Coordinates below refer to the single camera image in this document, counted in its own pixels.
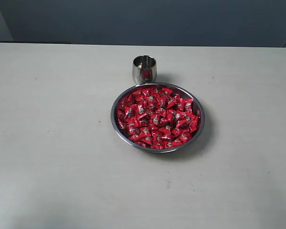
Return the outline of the red wrapped candy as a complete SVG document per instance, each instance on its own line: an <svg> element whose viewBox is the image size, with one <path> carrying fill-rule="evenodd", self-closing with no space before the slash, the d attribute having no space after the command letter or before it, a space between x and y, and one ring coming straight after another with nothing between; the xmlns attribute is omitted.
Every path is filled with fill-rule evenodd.
<svg viewBox="0 0 286 229"><path fill-rule="evenodd" d="M138 135L138 134L132 135L128 139L132 142L138 142L141 140L140 135Z"/></svg>
<svg viewBox="0 0 286 229"><path fill-rule="evenodd" d="M145 138L141 139L142 142L144 142L145 144L151 146L153 145L153 138L151 136L147 136Z"/></svg>
<svg viewBox="0 0 286 229"><path fill-rule="evenodd" d="M165 141L164 142L164 148L168 149L168 148L174 148L174 145L171 141Z"/></svg>
<svg viewBox="0 0 286 229"><path fill-rule="evenodd" d="M161 134L156 133L153 135L153 144L164 146L163 140L161 139Z"/></svg>
<svg viewBox="0 0 286 229"><path fill-rule="evenodd" d="M143 104L138 104L136 106L136 118L138 120L142 118L149 118L147 108Z"/></svg>
<svg viewBox="0 0 286 229"><path fill-rule="evenodd" d="M183 143L188 142L191 140L192 135L189 132L183 132L182 134L179 135L179 140L182 141Z"/></svg>

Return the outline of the stainless steel cup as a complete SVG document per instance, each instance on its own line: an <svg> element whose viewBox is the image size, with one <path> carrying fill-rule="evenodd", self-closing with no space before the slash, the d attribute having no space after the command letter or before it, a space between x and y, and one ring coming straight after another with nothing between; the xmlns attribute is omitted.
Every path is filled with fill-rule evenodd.
<svg viewBox="0 0 286 229"><path fill-rule="evenodd" d="M134 58L132 76L135 84L153 83L157 78L156 59L149 55Z"/></svg>

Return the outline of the metal bowl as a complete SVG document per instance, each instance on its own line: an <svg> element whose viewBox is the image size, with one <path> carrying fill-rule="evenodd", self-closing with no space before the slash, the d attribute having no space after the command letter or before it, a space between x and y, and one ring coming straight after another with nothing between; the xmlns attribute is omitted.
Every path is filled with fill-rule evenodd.
<svg viewBox="0 0 286 229"><path fill-rule="evenodd" d="M136 118L138 104L147 108L149 118ZM118 96L112 105L111 122L118 136L129 145L151 153L168 153L189 146L198 138L205 125L205 114L200 102L187 90L169 83L144 83ZM183 132L192 135L186 143L179 140ZM128 139L135 134L142 139L156 133L161 134L163 142L171 141L174 148Z"/></svg>

